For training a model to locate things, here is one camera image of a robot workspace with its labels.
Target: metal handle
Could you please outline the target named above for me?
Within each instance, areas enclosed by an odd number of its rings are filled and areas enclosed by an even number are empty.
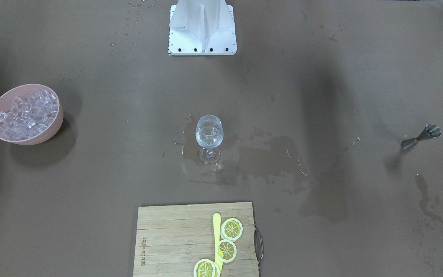
[[[254,237],[257,234],[259,237],[259,244],[261,245],[261,256],[258,258],[257,257],[257,253],[255,255],[256,259],[257,259],[257,267],[261,268],[261,260],[264,257],[264,242],[262,241],[262,235],[259,232],[259,230],[257,230],[257,226],[254,224]]]

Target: bowl of ice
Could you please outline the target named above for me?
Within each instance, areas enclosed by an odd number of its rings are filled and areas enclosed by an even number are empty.
[[[0,140],[33,145],[49,140],[63,124],[56,93],[41,84],[26,84],[0,97]]]

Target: ice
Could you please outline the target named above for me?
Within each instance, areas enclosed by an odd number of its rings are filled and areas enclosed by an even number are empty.
[[[56,95],[47,90],[35,89],[12,102],[7,112],[0,112],[0,130],[8,140],[26,140],[42,133],[59,110]]]

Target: bowl rim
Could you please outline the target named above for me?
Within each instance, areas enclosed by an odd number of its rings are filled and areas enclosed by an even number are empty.
[[[57,100],[58,100],[58,113],[60,112],[60,110],[61,110],[61,108],[60,108],[60,106],[61,106],[61,102],[60,102],[60,100],[59,100],[59,96],[58,96],[58,94],[57,94],[53,89],[51,89],[50,87],[45,86],[45,85],[42,85],[42,84],[24,84],[24,85],[20,85],[20,86],[14,87],[14,88],[8,90],[7,92],[3,93],[3,94],[0,96],[0,100],[1,100],[1,98],[3,98],[6,94],[10,93],[11,91],[16,90],[16,89],[21,88],[21,87],[26,87],[26,86],[41,86],[41,87],[43,87],[44,89],[48,89],[49,91],[51,91],[52,93],[54,93],[54,95],[56,96],[56,98],[57,98]],[[52,123],[49,124],[49,126],[47,126],[47,128],[45,128],[42,132],[38,133],[37,135],[34,135],[33,137],[29,137],[29,138],[27,138],[26,140],[7,140],[7,139],[5,139],[5,138],[3,138],[3,137],[0,137],[0,140],[3,140],[3,141],[5,141],[5,142],[11,142],[11,143],[16,143],[16,142],[27,142],[28,140],[32,140],[32,139],[38,137],[39,135],[42,135],[45,131],[47,131],[47,130],[49,129],[49,127],[51,127],[51,125],[55,122],[55,119],[56,119],[57,117],[58,117],[58,115],[56,114],[56,117],[54,118],[54,120],[52,121]]]

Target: white metal bracket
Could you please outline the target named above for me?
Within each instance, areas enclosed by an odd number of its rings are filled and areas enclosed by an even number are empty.
[[[179,0],[170,7],[169,54],[234,55],[233,18],[233,7],[225,0]]]

